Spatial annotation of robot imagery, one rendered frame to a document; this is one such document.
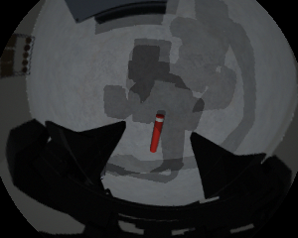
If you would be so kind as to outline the red peg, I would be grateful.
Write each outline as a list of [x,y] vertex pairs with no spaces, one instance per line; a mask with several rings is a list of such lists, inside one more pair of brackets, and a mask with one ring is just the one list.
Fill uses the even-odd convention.
[[150,143],[149,150],[152,154],[156,154],[157,152],[158,140],[160,140],[162,122],[164,122],[164,118],[164,115],[156,115],[156,120],[154,120],[152,143]]

